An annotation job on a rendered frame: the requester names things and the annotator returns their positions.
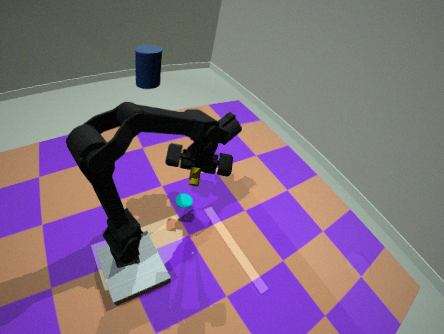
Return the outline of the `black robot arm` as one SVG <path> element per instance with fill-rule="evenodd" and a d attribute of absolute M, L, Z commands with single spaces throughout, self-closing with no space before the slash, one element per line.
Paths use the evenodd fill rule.
<path fill-rule="evenodd" d="M 100 135 L 117 127 L 108 142 Z M 188 136 L 193 143 L 187 150 L 196 159 L 206 161 L 213 157 L 218 143 L 225 145 L 241 131 L 231 112 L 216 121 L 202 110 L 178 112 L 133 102 L 123 102 L 71 131 L 67 147 L 107 214 L 103 237 L 117 268 L 140 262 L 138 248 L 144 233 L 131 212 L 124 209 L 112 178 L 115 161 L 125 154 L 132 139 L 140 132 Z"/>

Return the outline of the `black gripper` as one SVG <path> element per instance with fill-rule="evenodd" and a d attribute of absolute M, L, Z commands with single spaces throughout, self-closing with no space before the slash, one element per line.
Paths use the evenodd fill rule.
<path fill-rule="evenodd" d="M 219 160 L 217 160 L 218 156 L 220 156 Z M 209 160 L 202 161 L 196 159 L 187 149 L 183 149 L 183 145 L 171 143 L 168 146 L 165 163 L 173 167 L 180 165 L 182 169 L 187 170 L 191 170 L 191 167 L 201 168 L 201 172 L 209 174 L 215 174 L 218 166 L 217 174 L 228 177 L 232 172 L 233 157 L 230 154 L 220 153 L 214 154 Z"/>

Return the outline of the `yellow cylinder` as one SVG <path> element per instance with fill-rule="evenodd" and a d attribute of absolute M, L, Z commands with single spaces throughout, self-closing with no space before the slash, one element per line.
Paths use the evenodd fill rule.
<path fill-rule="evenodd" d="M 199 186 L 201 168 L 191 167 L 188 185 Z"/>

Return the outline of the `cyan circle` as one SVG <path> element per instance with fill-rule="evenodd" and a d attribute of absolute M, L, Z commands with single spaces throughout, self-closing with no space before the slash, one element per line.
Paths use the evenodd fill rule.
<path fill-rule="evenodd" d="M 179 207 L 187 208 L 191 206 L 192 198 L 187 194 L 181 194 L 176 196 L 175 202 Z"/>

